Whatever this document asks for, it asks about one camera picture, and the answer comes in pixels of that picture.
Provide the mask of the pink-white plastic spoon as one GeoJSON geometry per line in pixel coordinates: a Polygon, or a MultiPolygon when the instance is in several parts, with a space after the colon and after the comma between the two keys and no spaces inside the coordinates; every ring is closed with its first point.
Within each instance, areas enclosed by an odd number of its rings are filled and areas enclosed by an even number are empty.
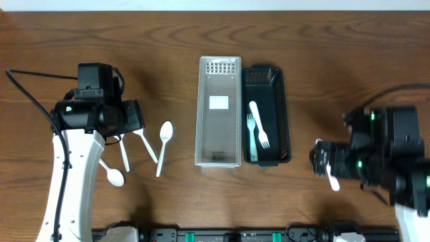
{"type": "Polygon", "coordinates": [[[318,138],[315,141],[315,155],[314,155],[314,164],[315,164],[315,173],[319,176],[323,176],[323,170],[325,171],[325,176],[328,177],[331,189],[335,192],[340,190],[340,185],[334,176],[331,174],[331,165],[330,158],[332,155],[331,144],[324,142],[323,139],[318,138]]]}

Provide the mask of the pale green plastic fork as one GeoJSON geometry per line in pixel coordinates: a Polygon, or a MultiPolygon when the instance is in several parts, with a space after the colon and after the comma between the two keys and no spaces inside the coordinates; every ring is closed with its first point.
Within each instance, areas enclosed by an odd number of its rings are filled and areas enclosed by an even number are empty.
{"type": "Polygon", "coordinates": [[[247,115],[247,128],[249,130],[249,151],[251,161],[258,161],[257,147],[255,143],[255,119],[252,114],[247,115]]]}

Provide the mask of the white plastic fork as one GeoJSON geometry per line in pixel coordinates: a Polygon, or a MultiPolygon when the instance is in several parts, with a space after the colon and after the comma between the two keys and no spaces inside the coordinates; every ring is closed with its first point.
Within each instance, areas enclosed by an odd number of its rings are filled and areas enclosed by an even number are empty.
{"type": "Polygon", "coordinates": [[[259,130],[259,134],[258,134],[259,142],[261,143],[261,146],[264,149],[268,149],[268,148],[270,148],[270,146],[269,146],[269,139],[268,139],[267,134],[265,133],[265,131],[263,129],[263,126],[262,126],[262,123],[261,123],[261,118],[260,118],[260,115],[259,115],[259,110],[258,110],[258,107],[257,107],[257,103],[255,101],[250,101],[249,102],[249,107],[250,107],[251,113],[252,113],[252,115],[253,115],[253,117],[255,119],[256,125],[257,125],[258,130],[259,130]]]}

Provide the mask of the white spoon near arm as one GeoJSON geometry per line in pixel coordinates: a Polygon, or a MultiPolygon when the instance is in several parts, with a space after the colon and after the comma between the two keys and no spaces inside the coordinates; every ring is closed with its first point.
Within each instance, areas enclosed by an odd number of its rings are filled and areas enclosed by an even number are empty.
{"type": "Polygon", "coordinates": [[[121,187],[125,184],[125,178],[120,170],[109,167],[103,159],[99,160],[99,164],[105,169],[111,185],[121,187]]]}

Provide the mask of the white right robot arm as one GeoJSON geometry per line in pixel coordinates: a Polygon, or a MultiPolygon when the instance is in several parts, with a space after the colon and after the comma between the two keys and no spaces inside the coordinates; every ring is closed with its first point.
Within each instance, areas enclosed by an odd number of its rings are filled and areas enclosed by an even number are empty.
{"type": "Polygon", "coordinates": [[[344,117],[348,143],[318,138],[310,162],[334,191],[340,179],[361,181],[361,188],[388,191],[403,241],[429,240],[429,159],[420,137],[414,106],[356,108],[344,117]]]}

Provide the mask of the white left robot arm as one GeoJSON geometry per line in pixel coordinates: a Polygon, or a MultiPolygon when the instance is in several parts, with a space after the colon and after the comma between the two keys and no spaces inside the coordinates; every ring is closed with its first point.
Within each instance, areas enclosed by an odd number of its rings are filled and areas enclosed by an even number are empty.
{"type": "Polygon", "coordinates": [[[105,141],[142,130],[136,100],[65,97],[48,115],[54,166],[38,241],[92,241],[91,215],[97,168],[105,141]]]}

